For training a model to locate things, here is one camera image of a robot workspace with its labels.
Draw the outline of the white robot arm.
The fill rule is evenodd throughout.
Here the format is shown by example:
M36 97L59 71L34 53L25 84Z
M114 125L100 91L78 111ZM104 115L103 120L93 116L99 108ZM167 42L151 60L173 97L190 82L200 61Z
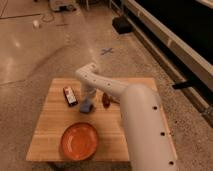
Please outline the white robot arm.
M177 154L159 94L143 83L101 76L95 63L75 71L85 88L118 99L132 171L178 171Z

